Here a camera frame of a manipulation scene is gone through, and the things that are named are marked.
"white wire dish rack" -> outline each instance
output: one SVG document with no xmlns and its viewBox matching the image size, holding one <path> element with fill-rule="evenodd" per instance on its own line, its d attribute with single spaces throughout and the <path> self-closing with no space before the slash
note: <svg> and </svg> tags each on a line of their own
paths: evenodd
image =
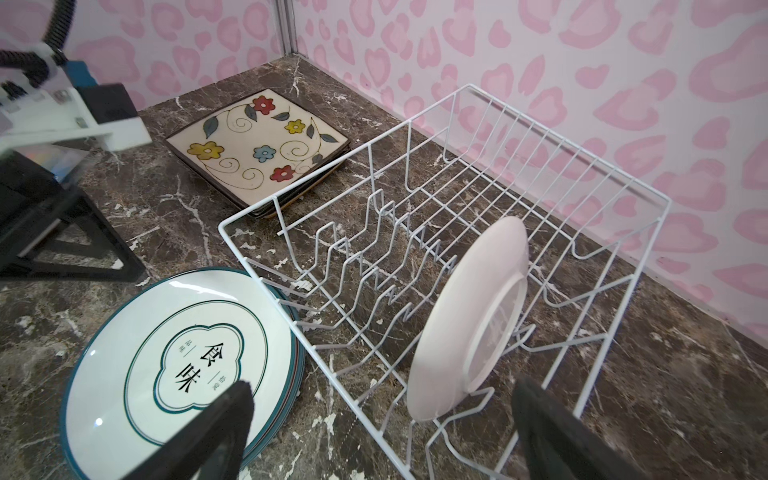
<svg viewBox="0 0 768 480">
<path fill-rule="evenodd" d="M 457 125 L 459 104 L 475 107 L 474 131 Z M 364 174 L 334 198 L 280 212 L 275 194 L 223 221 L 222 237 L 259 288 L 300 309 L 303 321 L 286 322 L 403 477 L 515 477 L 515 377 L 540 380 L 581 416 L 670 199 L 471 84 L 312 177 L 348 158 Z M 287 265 L 249 257 L 227 232 L 270 201 Z M 627 203 L 633 217 L 614 214 Z M 415 423 L 407 378 L 429 311 L 472 241 L 506 215 L 523 219 L 531 249 L 510 344 L 451 415 Z"/>
</svg>

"wall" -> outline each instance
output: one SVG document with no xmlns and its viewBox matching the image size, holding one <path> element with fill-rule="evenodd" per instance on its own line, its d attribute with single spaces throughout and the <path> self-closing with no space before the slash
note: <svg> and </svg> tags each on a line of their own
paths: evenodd
<svg viewBox="0 0 768 480">
<path fill-rule="evenodd" d="M 650 273 L 768 344 L 768 2 L 294 5 L 300 51 L 400 117 L 475 83 L 670 195 Z"/>
<path fill-rule="evenodd" d="M 39 41 L 52 5 L 2 0 L 0 48 Z M 65 52 L 142 109 L 281 57 L 275 19 L 270 0 L 80 0 Z"/>
</svg>

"flower pattern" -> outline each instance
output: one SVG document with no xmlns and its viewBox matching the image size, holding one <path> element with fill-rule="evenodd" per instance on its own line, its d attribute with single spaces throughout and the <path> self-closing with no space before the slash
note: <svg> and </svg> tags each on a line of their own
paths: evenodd
<svg viewBox="0 0 768 480">
<path fill-rule="evenodd" d="M 294 120 L 288 122 L 288 125 L 285 126 L 285 129 L 288 130 L 288 133 L 290 134 L 300 134 L 304 131 L 305 127 L 306 125 L 303 124 L 301 120 Z"/>
<path fill-rule="evenodd" d="M 253 149 L 253 158 L 258 158 L 259 163 L 262 164 L 265 161 L 274 158 L 275 153 L 277 153 L 277 150 L 270 147 L 269 145 L 263 145 L 262 147 Z"/>
<path fill-rule="evenodd" d="M 187 153 L 194 155 L 198 160 L 209 160 L 211 158 L 218 158 L 223 151 L 224 147 L 216 145 L 215 141 L 209 141 L 205 145 L 190 145 L 190 149 L 187 150 Z"/>
<path fill-rule="evenodd" d="M 275 105 L 272 102 L 272 98 L 261 95 L 253 99 L 253 109 L 260 111 L 263 115 L 269 115 L 275 109 Z"/>
<path fill-rule="evenodd" d="M 274 180 L 276 182 L 290 180 L 293 178 L 293 174 L 295 173 L 296 171 L 291 168 L 290 165 L 286 165 L 283 168 L 276 168 L 275 171 L 270 175 L 270 180 Z"/>
</svg>

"floral square plate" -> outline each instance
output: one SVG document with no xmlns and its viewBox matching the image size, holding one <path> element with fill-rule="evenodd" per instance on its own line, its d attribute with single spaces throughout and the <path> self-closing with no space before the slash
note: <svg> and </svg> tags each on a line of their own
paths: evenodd
<svg viewBox="0 0 768 480">
<path fill-rule="evenodd" d="M 166 142 L 241 208 L 279 192 L 349 146 L 349 139 L 323 119 L 269 89 L 187 125 Z M 320 180 L 281 194 L 281 207 Z M 270 204 L 253 214 L 273 212 Z"/>
</svg>

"black cable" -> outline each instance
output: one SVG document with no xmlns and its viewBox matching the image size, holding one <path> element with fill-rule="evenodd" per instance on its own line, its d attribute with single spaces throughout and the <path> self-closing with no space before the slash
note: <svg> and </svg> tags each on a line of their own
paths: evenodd
<svg viewBox="0 0 768 480">
<path fill-rule="evenodd" d="M 48 29 L 42 39 L 53 50 L 53 59 L 56 65 L 67 63 L 67 57 L 64 55 L 63 48 L 69 34 L 69 28 L 72 25 L 74 6 L 75 0 L 56 1 L 51 21 L 48 23 Z M 45 60 L 35 53 L 26 51 L 0 50 L 0 66 L 22 70 L 33 88 L 40 87 L 40 85 L 48 80 L 51 74 L 48 71 L 48 64 L 45 63 Z M 0 87 L 5 90 L 11 100 L 27 94 L 24 88 L 19 87 L 12 81 L 4 82 L 0 84 Z"/>
</svg>

